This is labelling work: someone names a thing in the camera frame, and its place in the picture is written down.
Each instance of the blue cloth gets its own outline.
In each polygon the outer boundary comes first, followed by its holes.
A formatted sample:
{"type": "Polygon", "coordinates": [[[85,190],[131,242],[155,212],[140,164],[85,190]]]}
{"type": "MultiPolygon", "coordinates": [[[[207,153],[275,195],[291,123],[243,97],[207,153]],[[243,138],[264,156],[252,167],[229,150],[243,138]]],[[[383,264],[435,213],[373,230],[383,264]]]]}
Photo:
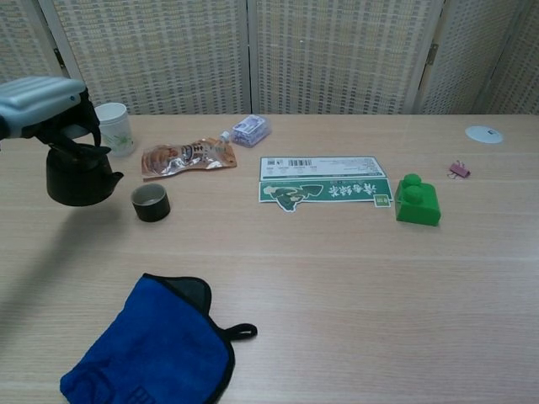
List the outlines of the blue cloth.
{"type": "Polygon", "coordinates": [[[227,387],[230,341],[241,337],[221,330],[164,279],[145,274],[114,322],[61,378],[71,404],[195,404],[215,401],[227,387]]]}

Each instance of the barcode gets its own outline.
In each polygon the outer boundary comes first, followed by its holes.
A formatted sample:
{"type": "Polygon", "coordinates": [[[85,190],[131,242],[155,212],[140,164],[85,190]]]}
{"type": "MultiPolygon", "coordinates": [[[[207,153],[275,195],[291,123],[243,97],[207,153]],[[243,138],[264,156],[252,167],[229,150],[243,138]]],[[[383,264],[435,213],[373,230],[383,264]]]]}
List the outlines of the barcode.
{"type": "Polygon", "coordinates": [[[289,160],[288,167],[303,167],[311,166],[312,160],[289,160]]]}

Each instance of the woven folding screen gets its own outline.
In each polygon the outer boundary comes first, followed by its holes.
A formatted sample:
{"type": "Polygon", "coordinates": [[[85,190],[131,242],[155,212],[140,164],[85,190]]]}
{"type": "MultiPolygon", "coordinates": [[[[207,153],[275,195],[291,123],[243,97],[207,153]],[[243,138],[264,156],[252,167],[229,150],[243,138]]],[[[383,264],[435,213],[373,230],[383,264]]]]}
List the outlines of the woven folding screen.
{"type": "Polygon", "coordinates": [[[0,82],[61,75],[43,26],[29,16],[28,1],[2,0],[0,4],[0,82]]]}
{"type": "Polygon", "coordinates": [[[250,39],[259,79],[253,94],[263,113],[403,112],[424,65],[420,50],[430,44],[427,27],[440,12],[433,0],[250,4],[256,8],[249,25],[256,25],[255,42],[250,39]]]}
{"type": "Polygon", "coordinates": [[[237,0],[53,3],[95,104],[122,102],[132,114],[249,108],[237,0]]]}
{"type": "Polygon", "coordinates": [[[451,0],[421,114],[469,114],[499,59],[520,0],[451,0]]]}
{"type": "Polygon", "coordinates": [[[520,23],[490,87],[487,114],[539,114],[539,0],[520,23]]]}

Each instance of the black cup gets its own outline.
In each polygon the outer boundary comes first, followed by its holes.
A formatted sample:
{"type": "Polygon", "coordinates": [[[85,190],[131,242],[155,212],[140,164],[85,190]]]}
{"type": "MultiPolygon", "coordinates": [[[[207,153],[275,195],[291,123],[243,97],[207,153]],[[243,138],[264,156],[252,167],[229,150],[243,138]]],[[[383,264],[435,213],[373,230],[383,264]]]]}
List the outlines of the black cup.
{"type": "Polygon", "coordinates": [[[170,213],[167,191],[158,183],[148,183],[135,189],[131,202],[141,221],[160,221],[170,213]]]}

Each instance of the table surface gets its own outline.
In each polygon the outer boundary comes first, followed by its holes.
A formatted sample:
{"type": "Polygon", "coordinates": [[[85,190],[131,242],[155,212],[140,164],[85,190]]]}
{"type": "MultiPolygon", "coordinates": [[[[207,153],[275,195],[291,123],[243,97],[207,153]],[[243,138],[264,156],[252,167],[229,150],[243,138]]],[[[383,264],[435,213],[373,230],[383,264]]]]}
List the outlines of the table surface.
{"type": "Polygon", "coordinates": [[[539,117],[270,116],[272,135],[234,147],[237,168],[164,179],[171,214],[136,218],[142,148],[240,119],[131,117],[137,150],[110,159],[125,178],[87,208],[48,198],[45,146],[2,143],[2,402],[64,402],[58,380],[145,272],[201,277],[218,325],[258,326],[222,403],[539,402],[539,117]],[[469,140],[469,125],[504,142],[469,140]],[[418,173],[440,225],[371,203],[258,203],[260,157],[329,155],[376,156],[393,190],[418,173]],[[457,159],[470,178],[447,177],[457,159]]]}

